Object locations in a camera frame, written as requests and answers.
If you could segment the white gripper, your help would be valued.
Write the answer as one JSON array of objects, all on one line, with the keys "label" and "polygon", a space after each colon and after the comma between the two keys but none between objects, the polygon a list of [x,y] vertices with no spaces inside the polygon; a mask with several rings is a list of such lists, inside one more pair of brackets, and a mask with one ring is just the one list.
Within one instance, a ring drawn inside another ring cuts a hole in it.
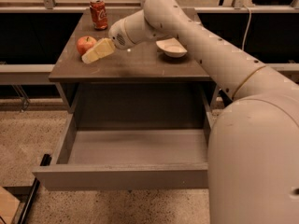
[{"label": "white gripper", "polygon": [[81,57],[84,63],[93,63],[102,59],[117,49],[130,49],[135,44],[130,39],[125,29],[125,19],[116,21],[108,31],[109,38],[102,38],[88,49]]}]

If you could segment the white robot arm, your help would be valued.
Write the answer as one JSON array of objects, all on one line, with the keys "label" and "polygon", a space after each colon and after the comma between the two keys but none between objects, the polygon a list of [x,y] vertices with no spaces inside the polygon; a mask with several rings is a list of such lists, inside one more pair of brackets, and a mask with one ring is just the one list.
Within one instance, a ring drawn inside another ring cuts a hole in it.
[{"label": "white robot arm", "polygon": [[299,224],[299,86],[187,17],[175,0],[145,0],[82,57],[172,36],[231,99],[208,141],[211,224]]}]

